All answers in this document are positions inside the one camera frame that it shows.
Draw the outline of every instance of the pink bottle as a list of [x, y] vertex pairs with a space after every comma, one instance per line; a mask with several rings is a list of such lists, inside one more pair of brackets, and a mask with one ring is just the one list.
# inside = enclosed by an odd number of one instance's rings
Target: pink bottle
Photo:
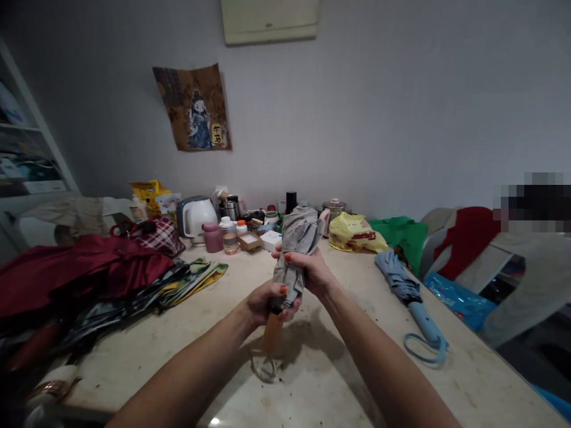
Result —
[[204, 223], [202, 225], [204, 230], [204, 242], [206, 244], [206, 252], [217, 253], [224, 248], [222, 244], [222, 234], [218, 223]]

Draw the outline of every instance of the yellow package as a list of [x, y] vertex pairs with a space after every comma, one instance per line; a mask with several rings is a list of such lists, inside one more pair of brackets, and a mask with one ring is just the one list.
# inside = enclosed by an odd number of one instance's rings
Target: yellow package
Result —
[[163, 187], [158, 180], [129, 181], [129, 184], [133, 188], [133, 194], [141, 201], [147, 203], [151, 217], [161, 215], [161, 208], [155, 201], [155, 198], [161, 195], [172, 194], [169, 189]]
[[379, 232], [375, 232], [365, 216], [342, 212], [329, 224], [329, 245], [336, 250], [354, 253], [362, 248], [380, 253], [388, 245]]

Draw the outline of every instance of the pixelated area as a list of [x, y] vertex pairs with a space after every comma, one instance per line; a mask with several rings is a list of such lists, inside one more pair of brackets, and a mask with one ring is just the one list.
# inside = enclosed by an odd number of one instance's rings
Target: pixelated area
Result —
[[494, 219], [503, 232], [571, 232], [571, 185], [563, 174], [528, 172], [524, 184], [502, 185], [494, 197]]

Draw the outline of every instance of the lid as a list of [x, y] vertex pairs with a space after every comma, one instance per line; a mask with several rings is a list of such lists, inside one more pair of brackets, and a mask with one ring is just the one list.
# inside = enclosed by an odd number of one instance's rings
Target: lid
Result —
[[347, 204], [345, 202], [341, 202], [339, 201], [339, 199], [337, 198], [333, 198], [328, 202], [323, 202], [323, 207], [324, 208], [345, 208], [347, 206]]
[[216, 232], [218, 230], [218, 224], [217, 223], [204, 223], [202, 225], [202, 230], [204, 230], [205, 232]]
[[198, 196], [191, 196], [191, 197], [188, 197], [186, 199], [183, 199], [181, 202], [188, 203], [188, 202], [196, 202], [199, 200], [206, 200], [206, 199], [210, 199], [210, 198], [206, 197], [206, 196], [198, 195]]

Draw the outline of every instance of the air conditioner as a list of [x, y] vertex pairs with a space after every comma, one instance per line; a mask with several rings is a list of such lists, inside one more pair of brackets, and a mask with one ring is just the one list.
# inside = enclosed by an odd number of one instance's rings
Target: air conditioner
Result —
[[317, 36], [319, 0], [221, 0], [227, 45]]

